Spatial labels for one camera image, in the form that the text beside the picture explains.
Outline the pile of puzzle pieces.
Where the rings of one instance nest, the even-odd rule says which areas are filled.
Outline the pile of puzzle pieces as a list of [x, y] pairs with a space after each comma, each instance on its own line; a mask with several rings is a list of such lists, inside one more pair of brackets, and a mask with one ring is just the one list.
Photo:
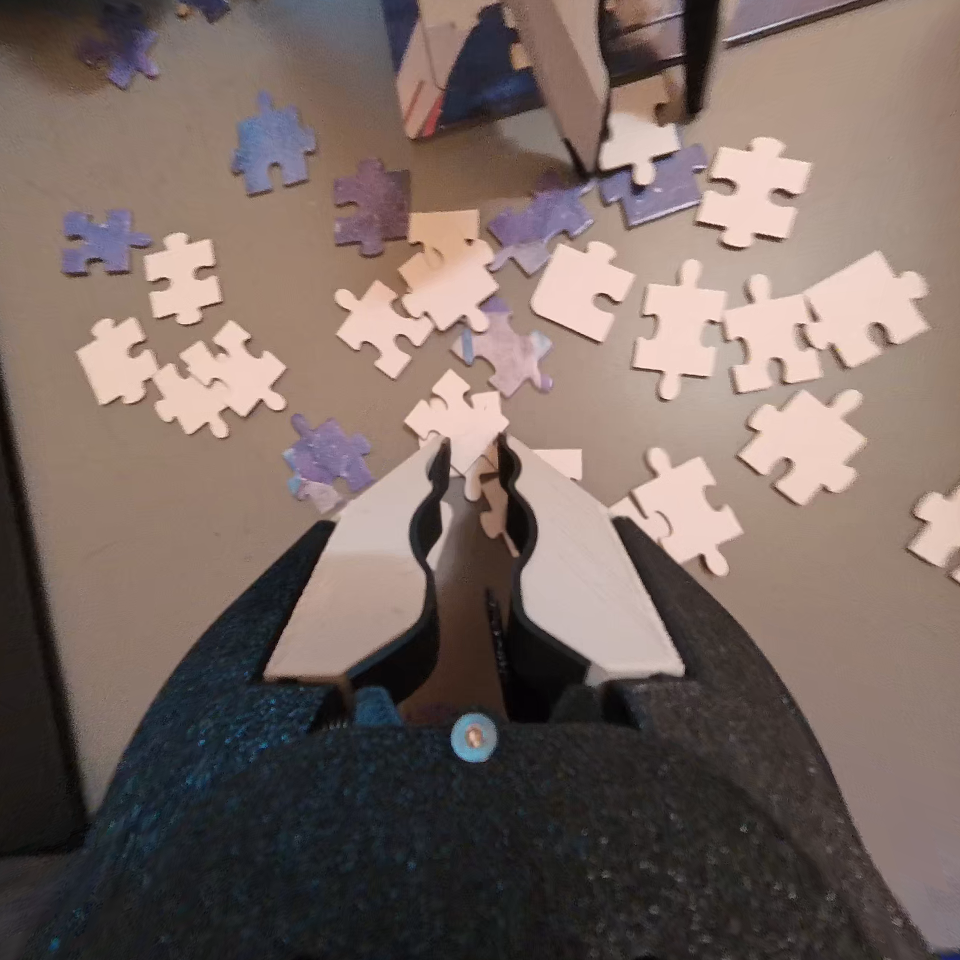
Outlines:
[[[128, 79], [130, 70], [136, 72], [135, 61], [149, 60], [147, 53], [154, 43], [154, 34], [147, 29], [141, 11], [136, 5], [116, 6], [107, 4], [102, 12], [103, 43], [91, 41], [89, 53], [83, 56], [91, 64], [111, 62], [121, 67], [122, 75], [117, 83], [121, 86]], [[262, 127], [260, 121], [284, 119], [292, 122], [292, 132], [283, 134], [277, 141], [277, 149], [289, 141], [293, 147], [294, 160], [302, 160], [313, 149], [313, 134], [304, 138], [296, 111], [277, 111], [269, 96], [261, 103], [261, 115], [253, 117], [253, 126]], [[119, 225], [108, 226], [90, 221], [80, 213], [64, 216], [64, 231], [80, 241], [91, 232], [101, 239], [83, 239], [84, 249], [68, 248], [63, 254], [62, 270], [65, 274], [84, 274], [89, 261], [102, 262], [104, 269], [124, 272], [129, 260], [130, 246], [149, 246], [150, 239], [137, 239], [130, 230], [130, 211], [112, 211], [119, 217]], [[150, 294], [151, 310], [155, 318], [174, 317], [178, 322], [190, 325], [203, 318], [203, 309], [220, 303], [217, 277], [209, 275], [197, 279], [196, 272], [214, 266], [215, 256], [210, 242], [189, 242], [186, 234], [170, 234], [164, 240], [164, 248], [146, 255], [143, 259], [145, 276], [151, 282], [166, 280], [167, 288]], [[382, 283], [374, 283], [363, 297], [357, 298], [346, 289], [336, 292], [335, 299], [347, 311], [340, 336], [342, 342], [352, 349], [370, 343], [380, 352], [378, 369], [388, 377], [396, 377], [405, 369], [411, 357], [397, 346], [400, 336], [421, 343], [434, 329], [434, 321], [442, 319], [435, 310], [429, 314], [428, 306], [437, 307], [440, 313], [446, 310], [446, 318], [452, 322], [465, 320], [458, 342], [453, 346], [461, 350], [464, 362], [471, 357], [483, 356], [499, 374], [510, 375], [507, 380], [497, 376], [490, 383], [507, 396], [514, 392], [517, 382], [524, 378], [533, 382], [539, 376], [539, 356], [533, 334], [523, 343], [514, 336], [507, 314], [495, 310], [495, 294], [498, 284], [488, 266], [494, 258], [489, 249], [479, 240], [467, 244], [468, 252], [459, 260], [441, 262], [442, 269], [427, 270], [424, 278], [414, 285], [414, 290], [405, 295], [408, 310], [418, 311], [415, 316], [401, 316], [392, 304], [396, 295]], [[616, 251], [599, 243], [591, 243], [583, 250], [558, 244], [547, 260], [544, 272], [537, 283], [531, 299], [531, 309], [537, 316], [570, 330], [575, 322], [583, 321], [577, 330], [580, 335], [600, 342], [609, 332], [613, 314], [596, 306], [598, 296], [616, 303], [622, 302], [634, 281], [634, 274], [622, 270], [613, 263]], [[656, 371], [662, 374], [662, 399], [673, 398], [678, 377], [694, 376], [692, 362], [694, 348], [705, 345], [701, 342], [700, 330], [707, 322], [722, 322], [728, 340], [742, 340], [750, 357], [746, 365], [732, 371], [736, 390], [740, 393], [769, 388], [762, 384], [769, 373], [770, 363], [777, 358], [783, 366], [786, 382], [789, 368], [801, 376], [800, 366], [812, 361], [811, 377], [820, 377], [817, 351], [831, 349], [847, 367], [866, 362], [868, 354], [874, 355], [877, 346], [870, 337], [872, 327], [880, 326], [889, 335], [892, 343], [902, 343], [928, 329], [921, 312], [916, 308], [918, 300], [928, 292], [927, 283], [915, 272], [895, 273], [879, 251], [864, 256], [843, 270], [835, 272], [822, 282], [810, 287], [804, 294], [774, 298], [770, 294], [768, 278], [756, 274], [747, 284], [751, 297], [749, 303], [725, 311], [726, 294], [709, 291], [696, 286], [699, 282], [701, 264], [688, 260], [681, 264], [679, 281], [673, 286], [651, 284], [644, 294], [646, 315], [657, 318], [653, 338], [639, 338], [635, 342], [633, 366], [636, 369]], [[155, 355], [144, 347], [139, 352], [133, 348], [146, 343], [144, 330], [136, 318], [122, 322], [104, 318], [91, 328], [92, 340], [77, 351], [78, 361], [93, 390], [97, 402], [108, 405], [116, 401], [136, 403], [146, 396], [146, 387], [159, 390], [159, 399], [154, 403], [157, 416], [167, 424], [176, 423], [190, 435], [208, 428], [217, 438], [226, 438], [230, 428], [223, 419], [225, 411], [232, 410], [237, 416], [246, 417], [258, 403], [274, 410], [286, 406], [284, 396], [274, 390], [276, 381], [286, 367], [273, 354], [263, 352], [250, 354], [247, 342], [250, 335], [238, 324], [226, 323], [214, 338], [219, 352], [210, 353], [204, 342], [192, 343], [182, 354], [181, 360], [188, 367], [188, 375], [182, 375], [175, 364], [158, 366]], [[411, 429], [420, 429], [424, 437], [437, 433], [440, 414], [453, 416], [453, 402], [464, 399], [466, 386], [450, 373], [441, 387], [452, 386], [453, 399], [424, 401], [407, 418]], [[797, 391], [781, 407], [769, 404], [757, 408], [750, 416], [748, 426], [754, 436], [737, 454], [738, 458], [755, 473], [767, 474], [779, 461], [790, 467], [774, 485], [777, 490], [798, 506], [806, 505], [821, 490], [842, 492], [856, 478], [857, 472], [848, 461], [866, 443], [866, 440], [846, 419], [858, 401], [855, 390], [838, 394], [829, 403], [822, 403], [808, 390]], [[341, 463], [336, 451], [333, 466], [324, 467], [334, 476], [353, 477], [351, 471], [358, 461], [359, 479], [349, 479], [354, 489], [363, 489], [371, 483], [364, 457], [369, 448], [357, 435], [345, 439], [337, 434], [337, 443], [345, 448]], [[706, 519], [693, 518], [693, 493], [681, 493], [681, 469], [669, 467], [663, 474], [632, 493], [638, 507], [648, 511], [653, 521], [663, 520], [655, 530], [664, 533], [661, 541], [668, 546], [680, 562], [693, 556], [709, 557], [703, 549], [713, 549], [722, 542], [721, 521], [729, 521], [727, 531], [734, 538], [742, 532], [736, 517], [724, 508], [716, 511], [709, 527]], [[948, 562], [958, 559], [958, 487], [950, 494], [930, 491], [918, 500], [914, 516], [921, 521], [921, 529], [908, 543], [907, 549], [926, 563], [945, 568]]]

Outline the white backed puzzle piece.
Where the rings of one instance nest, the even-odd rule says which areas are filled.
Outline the white backed puzzle piece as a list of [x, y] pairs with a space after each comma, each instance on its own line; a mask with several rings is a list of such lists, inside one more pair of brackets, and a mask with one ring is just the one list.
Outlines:
[[659, 107], [669, 101], [663, 75], [643, 78], [616, 87], [610, 93], [606, 139], [598, 155], [603, 175], [627, 171], [636, 187], [652, 185], [655, 161], [681, 148], [674, 123], [661, 124]]

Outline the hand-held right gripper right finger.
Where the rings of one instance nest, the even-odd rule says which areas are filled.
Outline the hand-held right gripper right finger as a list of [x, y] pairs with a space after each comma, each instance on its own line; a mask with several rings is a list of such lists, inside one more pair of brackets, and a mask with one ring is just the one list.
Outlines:
[[497, 438], [510, 581], [507, 663], [536, 701], [573, 685], [683, 678], [685, 665], [608, 510], [519, 439]]

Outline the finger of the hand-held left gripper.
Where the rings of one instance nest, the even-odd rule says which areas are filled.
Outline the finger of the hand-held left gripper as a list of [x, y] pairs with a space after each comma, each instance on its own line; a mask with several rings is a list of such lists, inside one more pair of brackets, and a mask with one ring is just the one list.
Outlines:
[[611, 80], [601, 1], [515, 1], [513, 21], [558, 133], [585, 175], [598, 169]]
[[683, 63], [683, 114], [694, 120], [707, 102], [714, 60], [722, 32], [721, 1], [683, 1], [680, 4]]

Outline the blue space puzzle frame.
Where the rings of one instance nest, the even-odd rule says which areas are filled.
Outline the blue space puzzle frame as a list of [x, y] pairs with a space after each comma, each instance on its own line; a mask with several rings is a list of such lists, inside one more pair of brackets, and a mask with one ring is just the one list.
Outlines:
[[[501, 2], [384, 1], [395, 90], [410, 140], [543, 104], [510, 10]], [[683, 2], [606, 2], [615, 86], [675, 66]]]

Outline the white striped corner puzzle piece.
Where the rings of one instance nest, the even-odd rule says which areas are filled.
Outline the white striped corner puzzle piece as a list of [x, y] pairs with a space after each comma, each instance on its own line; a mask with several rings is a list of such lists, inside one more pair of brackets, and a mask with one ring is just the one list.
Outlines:
[[382, 8], [408, 138], [540, 105], [504, 2], [383, 2]]

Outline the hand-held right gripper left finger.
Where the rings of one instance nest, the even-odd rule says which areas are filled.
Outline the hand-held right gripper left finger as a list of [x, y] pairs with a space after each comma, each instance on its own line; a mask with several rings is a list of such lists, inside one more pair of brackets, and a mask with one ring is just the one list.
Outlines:
[[354, 498], [332, 526], [263, 678], [420, 687], [437, 665], [434, 569], [452, 510], [451, 444], [433, 438]]

